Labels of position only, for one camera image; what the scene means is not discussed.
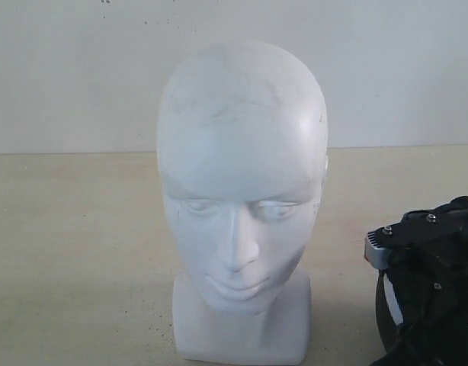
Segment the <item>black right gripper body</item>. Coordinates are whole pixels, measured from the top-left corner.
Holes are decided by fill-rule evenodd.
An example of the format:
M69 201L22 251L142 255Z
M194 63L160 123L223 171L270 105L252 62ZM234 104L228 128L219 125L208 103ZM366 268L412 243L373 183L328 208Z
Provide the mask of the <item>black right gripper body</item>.
M388 260L404 317L400 342L384 365L468 365L468 196L400 220L414 224Z

